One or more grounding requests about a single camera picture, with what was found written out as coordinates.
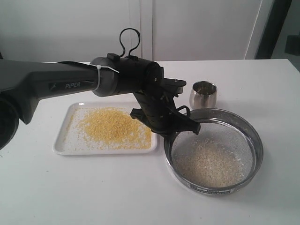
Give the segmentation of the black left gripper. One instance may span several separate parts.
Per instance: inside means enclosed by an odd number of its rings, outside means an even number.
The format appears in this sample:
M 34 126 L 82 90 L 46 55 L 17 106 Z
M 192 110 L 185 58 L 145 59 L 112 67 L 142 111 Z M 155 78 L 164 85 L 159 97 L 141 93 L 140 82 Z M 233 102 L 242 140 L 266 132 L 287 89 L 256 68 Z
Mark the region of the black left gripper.
M 142 91 L 134 92 L 140 108 L 132 109 L 132 119 L 140 121 L 153 133 L 167 137 L 176 132 L 191 131 L 198 135 L 201 124 L 188 116 L 184 116 L 174 107 L 161 99 L 156 99 Z

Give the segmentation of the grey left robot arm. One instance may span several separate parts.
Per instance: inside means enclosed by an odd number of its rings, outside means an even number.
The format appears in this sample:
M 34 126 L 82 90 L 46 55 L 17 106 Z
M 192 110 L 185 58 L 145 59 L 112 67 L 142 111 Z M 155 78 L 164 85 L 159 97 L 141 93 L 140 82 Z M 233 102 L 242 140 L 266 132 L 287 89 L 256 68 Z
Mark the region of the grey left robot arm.
M 108 54 L 90 64 L 74 61 L 57 63 L 0 61 L 0 145 L 14 137 L 18 124 L 31 122 L 40 100 L 84 91 L 108 97 L 133 93 L 140 108 L 131 118 L 152 132 L 167 137 L 176 132 L 198 134 L 200 123 L 191 112 L 181 113 L 174 97 L 183 92 L 184 80 L 165 78 L 158 63 L 136 56 Z

